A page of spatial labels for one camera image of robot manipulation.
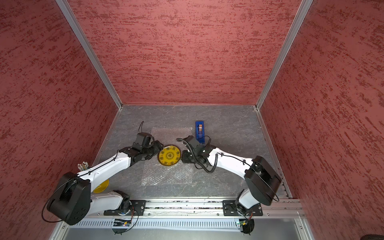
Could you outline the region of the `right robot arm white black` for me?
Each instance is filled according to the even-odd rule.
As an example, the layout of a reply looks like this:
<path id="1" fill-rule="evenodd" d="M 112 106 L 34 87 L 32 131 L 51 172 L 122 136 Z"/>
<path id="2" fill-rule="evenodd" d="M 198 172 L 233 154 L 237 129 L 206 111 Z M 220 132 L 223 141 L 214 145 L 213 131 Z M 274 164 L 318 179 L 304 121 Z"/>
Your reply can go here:
<path id="1" fill-rule="evenodd" d="M 242 178 L 247 189 L 242 190 L 233 203 L 233 209 L 246 215 L 259 205 L 270 206 L 278 202 L 277 191 L 282 183 L 280 175 L 261 156 L 242 158 L 227 153 L 210 143 L 202 144 L 195 137 L 177 138 L 187 148 L 182 153 L 182 162 L 194 164 L 199 170 L 212 174 L 217 168 L 224 169 Z"/>

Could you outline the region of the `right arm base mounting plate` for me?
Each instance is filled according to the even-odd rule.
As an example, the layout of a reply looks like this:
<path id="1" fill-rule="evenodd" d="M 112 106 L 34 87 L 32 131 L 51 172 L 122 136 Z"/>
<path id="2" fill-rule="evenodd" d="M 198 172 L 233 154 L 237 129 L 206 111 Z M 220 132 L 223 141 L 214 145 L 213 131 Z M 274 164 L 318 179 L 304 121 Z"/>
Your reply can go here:
<path id="1" fill-rule="evenodd" d="M 254 205 L 250 209 L 245 208 L 240 203 L 234 200 L 224 200 L 222 201 L 222 204 L 223 204 L 224 216 L 226 217 L 227 216 L 246 216 L 246 217 L 263 216 L 263 210 L 260 203 Z"/>

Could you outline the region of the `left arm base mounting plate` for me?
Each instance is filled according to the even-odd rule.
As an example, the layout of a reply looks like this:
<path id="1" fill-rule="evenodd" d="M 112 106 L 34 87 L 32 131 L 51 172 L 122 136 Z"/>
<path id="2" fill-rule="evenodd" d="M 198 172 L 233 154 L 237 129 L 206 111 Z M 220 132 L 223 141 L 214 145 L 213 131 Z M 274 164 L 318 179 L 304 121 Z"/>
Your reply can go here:
<path id="1" fill-rule="evenodd" d="M 104 216 L 142 216 L 146 207 L 146 200 L 123 200 L 116 210 L 104 211 Z"/>

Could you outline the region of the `clear bubble wrap sheet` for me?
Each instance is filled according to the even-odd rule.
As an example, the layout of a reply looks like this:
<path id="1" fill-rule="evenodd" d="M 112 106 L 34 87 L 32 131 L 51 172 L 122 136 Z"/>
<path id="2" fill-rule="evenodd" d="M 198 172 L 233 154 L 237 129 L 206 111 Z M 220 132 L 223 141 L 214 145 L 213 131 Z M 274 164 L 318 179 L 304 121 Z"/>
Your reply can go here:
<path id="1" fill-rule="evenodd" d="M 185 185 L 192 183 L 194 166 L 182 162 L 182 153 L 186 149 L 177 138 L 186 138 L 192 134 L 191 127 L 152 128 L 151 134 L 164 145 L 164 149 L 145 161 L 141 185 Z"/>

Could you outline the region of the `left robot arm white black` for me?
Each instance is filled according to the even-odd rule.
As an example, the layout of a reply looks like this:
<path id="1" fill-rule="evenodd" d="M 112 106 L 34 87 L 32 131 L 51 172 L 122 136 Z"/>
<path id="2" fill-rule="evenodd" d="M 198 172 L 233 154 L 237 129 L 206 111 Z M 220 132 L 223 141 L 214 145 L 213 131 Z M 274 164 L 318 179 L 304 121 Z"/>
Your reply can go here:
<path id="1" fill-rule="evenodd" d="M 49 198 L 44 210 L 49 211 L 68 225 L 75 225 L 87 215 L 117 211 L 119 215 L 133 214 L 128 194 L 115 190 L 105 194 L 94 194 L 94 190 L 117 173 L 135 163 L 146 161 L 164 149 L 159 141 L 148 147 L 126 147 L 117 150 L 110 159 L 79 173 L 64 174 Z"/>

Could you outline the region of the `blue tape dispenser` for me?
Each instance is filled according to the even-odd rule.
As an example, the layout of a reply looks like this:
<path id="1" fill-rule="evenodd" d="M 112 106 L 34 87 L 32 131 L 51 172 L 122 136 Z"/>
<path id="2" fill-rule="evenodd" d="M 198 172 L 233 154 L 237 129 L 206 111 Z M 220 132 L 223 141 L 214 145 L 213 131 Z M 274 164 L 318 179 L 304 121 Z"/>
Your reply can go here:
<path id="1" fill-rule="evenodd" d="M 205 144 L 205 125 L 203 121 L 196 121 L 196 139 L 200 144 Z"/>

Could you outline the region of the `yellow patterned dinner plate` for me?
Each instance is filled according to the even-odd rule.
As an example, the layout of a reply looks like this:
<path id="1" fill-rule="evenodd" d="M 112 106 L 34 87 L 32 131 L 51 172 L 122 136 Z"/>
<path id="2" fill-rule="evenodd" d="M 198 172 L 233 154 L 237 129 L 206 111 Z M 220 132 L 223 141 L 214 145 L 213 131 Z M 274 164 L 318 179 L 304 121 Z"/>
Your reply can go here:
<path id="1" fill-rule="evenodd" d="M 168 145 L 158 153 L 158 161 L 163 166 L 173 166 L 179 162 L 181 156 L 182 152 L 177 146 Z"/>

